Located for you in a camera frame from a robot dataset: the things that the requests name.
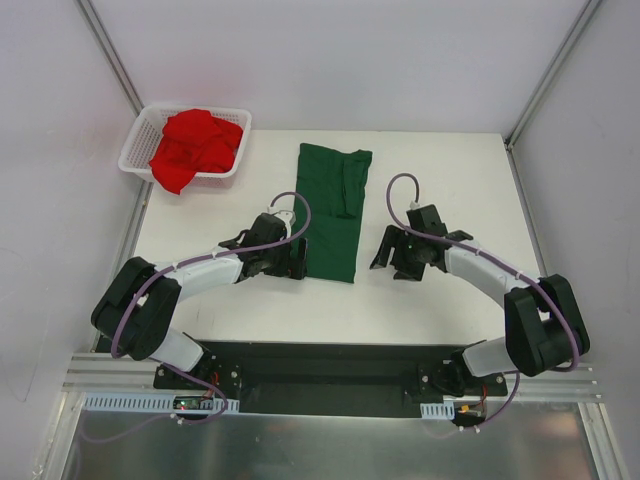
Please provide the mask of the green t shirt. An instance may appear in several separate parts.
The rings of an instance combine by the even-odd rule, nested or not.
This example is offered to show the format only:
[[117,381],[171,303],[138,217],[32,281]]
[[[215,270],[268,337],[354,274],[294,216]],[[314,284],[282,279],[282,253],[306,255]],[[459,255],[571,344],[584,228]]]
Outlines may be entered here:
[[299,146],[296,192],[308,202],[311,222],[307,240],[307,275],[352,284],[373,153],[343,153],[302,143]]

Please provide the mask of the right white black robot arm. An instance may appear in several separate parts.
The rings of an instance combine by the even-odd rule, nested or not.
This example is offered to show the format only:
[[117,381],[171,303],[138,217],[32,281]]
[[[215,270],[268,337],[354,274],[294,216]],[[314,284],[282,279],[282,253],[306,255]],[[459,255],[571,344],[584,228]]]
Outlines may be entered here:
[[533,278],[491,254],[463,230],[448,231],[433,205],[407,211],[410,225],[389,225],[372,269],[392,265],[396,280],[420,281],[430,266],[456,276],[495,301],[504,312],[504,335],[469,345],[454,356],[452,388],[470,395],[487,375],[519,372],[534,377],[577,366],[590,350],[570,282],[554,274]]

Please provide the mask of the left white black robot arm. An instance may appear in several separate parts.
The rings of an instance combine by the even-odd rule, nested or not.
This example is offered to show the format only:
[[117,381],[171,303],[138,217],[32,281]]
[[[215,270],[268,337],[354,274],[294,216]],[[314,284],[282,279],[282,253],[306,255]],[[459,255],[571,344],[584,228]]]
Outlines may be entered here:
[[291,256],[294,221],[292,211],[271,207],[250,228],[205,254],[166,264],[129,259],[94,308],[91,324],[111,340],[117,357],[151,358],[177,368],[187,387],[205,386],[212,374],[208,354],[171,327],[177,305],[259,274],[302,279],[306,253]]

